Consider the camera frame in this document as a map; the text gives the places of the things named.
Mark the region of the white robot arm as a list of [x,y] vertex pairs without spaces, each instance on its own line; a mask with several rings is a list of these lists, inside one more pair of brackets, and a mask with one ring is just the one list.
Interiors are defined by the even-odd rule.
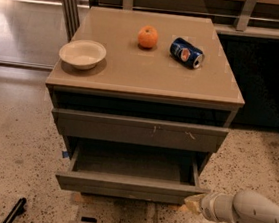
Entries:
[[257,192],[211,192],[185,198],[187,209],[215,223],[279,223],[279,206]]

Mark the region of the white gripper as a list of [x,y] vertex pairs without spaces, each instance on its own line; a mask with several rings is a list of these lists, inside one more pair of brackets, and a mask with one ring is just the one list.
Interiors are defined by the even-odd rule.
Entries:
[[213,222],[230,222],[232,219],[233,197],[223,193],[191,195],[184,204],[195,215],[202,213],[204,218]]

